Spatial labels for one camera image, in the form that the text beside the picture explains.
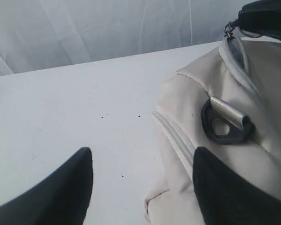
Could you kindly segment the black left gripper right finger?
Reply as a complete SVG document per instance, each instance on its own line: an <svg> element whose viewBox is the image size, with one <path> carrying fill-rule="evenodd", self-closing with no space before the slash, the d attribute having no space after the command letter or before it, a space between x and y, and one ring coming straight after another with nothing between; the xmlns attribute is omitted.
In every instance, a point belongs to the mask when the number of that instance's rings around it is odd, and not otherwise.
<svg viewBox="0 0 281 225"><path fill-rule="evenodd" d="M254 187L205 147L194 153L192 180L207 225L281 225L281 201Z"/></svg>

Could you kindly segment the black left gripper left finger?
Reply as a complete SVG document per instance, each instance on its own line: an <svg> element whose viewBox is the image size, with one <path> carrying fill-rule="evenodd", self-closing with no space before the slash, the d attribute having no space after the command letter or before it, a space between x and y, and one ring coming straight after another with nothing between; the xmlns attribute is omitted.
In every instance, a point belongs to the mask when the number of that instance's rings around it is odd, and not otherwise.
<svg viewBox="0 0 281 225"><path fill-rule="evenodd" d="M0 225L82 225L93 191L91 149L80 148L43 181L0 206Z"/></svg>

